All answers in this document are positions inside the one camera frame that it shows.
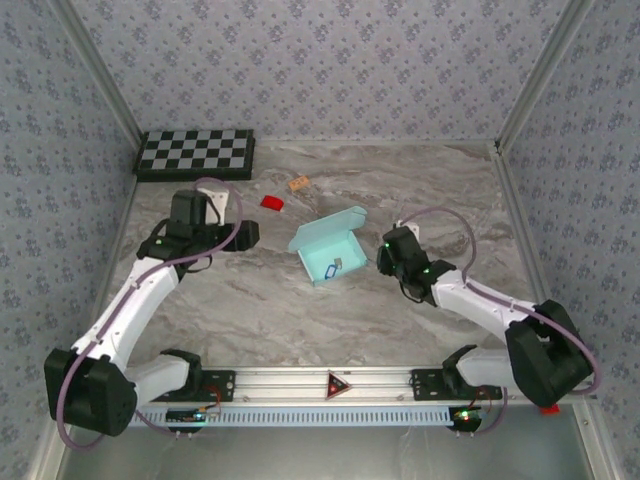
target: checkerboard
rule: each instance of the checkerboard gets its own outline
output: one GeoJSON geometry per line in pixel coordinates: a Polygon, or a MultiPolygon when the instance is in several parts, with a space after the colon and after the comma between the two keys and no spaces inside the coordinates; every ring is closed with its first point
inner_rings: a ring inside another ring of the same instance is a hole
{"type": "Polygon", "coordinates": [[[253,130],[149,132],[142,140],[134,173],[140,182],[174,182],[212,176],[249,180],[253,130]]]}

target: open cardboard box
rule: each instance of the open cardboard box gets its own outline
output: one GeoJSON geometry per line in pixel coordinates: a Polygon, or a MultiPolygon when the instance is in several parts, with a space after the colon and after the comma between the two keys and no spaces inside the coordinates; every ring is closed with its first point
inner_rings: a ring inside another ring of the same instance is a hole
{"type": "Polygon", "coordinates": [[[339,278],[367,264],[367,257],[353,234],[364,225],[367,211],[351,207],[298,228],[289,243],[290,252],[298,252],[304,268],[314,286],[339,278]],[[328,269],[340,259],[342,268],[331,278],[325,278],[328,269]]]}

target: warning triangle sign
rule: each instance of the warning triangle sign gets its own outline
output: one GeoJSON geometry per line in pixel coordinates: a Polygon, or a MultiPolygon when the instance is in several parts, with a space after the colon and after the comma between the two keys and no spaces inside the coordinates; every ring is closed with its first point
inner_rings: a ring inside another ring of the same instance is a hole
{"type": "Polygon", "coordinates": [[[327,385],[327,400],[346,392],[351,388],[347,382],[338,377],[335,373],[329,372],[329,383],[327,385]]]}

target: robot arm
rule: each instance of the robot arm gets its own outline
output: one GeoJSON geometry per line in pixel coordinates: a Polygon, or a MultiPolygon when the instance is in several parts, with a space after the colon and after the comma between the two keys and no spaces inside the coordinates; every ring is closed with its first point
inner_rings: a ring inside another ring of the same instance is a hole
{"type": "Polygon", "coordinates": [[[430,261],[407,226],[394,228],[383,240],[378,270],[396,277],[405,296],[462,315],[507,346],[506,350],[484,350],[470,345],[449,357],[443,369],[454,389],[456,385],[517,386],[534,404],[550,407],[592,373],[573,343],[528,313],[541,314],[579,339],[560,304],[547,300],[535,305],[469,278],[465,281],[454,265],[430,261]]]}
{"type": "MultiPolygon", "coordinates": [[[[68,389],[64,404],[66,423],[115,436],[127,427],[138,407],[167,392],[178,391],[188,397],[197,391],[202,382],[197,355],[166,350],[139,367],[128,368],[127,364],[152,315],[195,262],[160,265],[209,251],[233,230],[233,224],[223,224],[225,195],[178,191],[172,199],[170,218],[160,222],[142,243],[125,284],[98,321],[69,351],[55,349],[47,357],[45,379],[54,420],[67,372],[91,343],[95,346],[82,360],[68,389]],[[152,268],[158,270],[138,280],[152,268]],[[113,320],[107,327],[110,318],[113,320]]],[[[238,235],[224,250],[244,251],[258,240],[258,224],[243,221],[238,235]]]]}

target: gray marble floor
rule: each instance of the gray marble floor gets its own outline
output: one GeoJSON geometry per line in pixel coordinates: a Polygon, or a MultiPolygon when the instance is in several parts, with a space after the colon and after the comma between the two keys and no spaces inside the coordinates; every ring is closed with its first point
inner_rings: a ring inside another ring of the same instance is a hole
{"type": "MultiPolygon", "coordinates": [[[[220,254],[209,270],[188,275],[150,321],[131,364],[175,347],[202,355],[205,365],[430,365],[467,343],[499,345],[466,319],[409,302],[395,280],[377,273],[382,234],[423,206],[446,205],[470,221],[479,240],[474,278],[514,296],[531,296],[493,166],[481,152],[444,146],[258,146],[254,179],[235,186],[245,217],[260,224],[260,242],[248,252],[220,254]],[[290,192],[287,182],[302,174],[311,187],[290,192]],[[259,206],[267,194],[284,200],[281,212],[259,206]],[[298,226],[354,205],[368,211],[356,236],[369,265],[313,287],[287,245],[298,226]]],[[[185,187],[138,185],[112,296],[140,242],[168,216],[173,193],[185,187]]],[[[466,262],[470,248],[458,220],[433,215],[420,225],[432,258],[466,262]]]]}

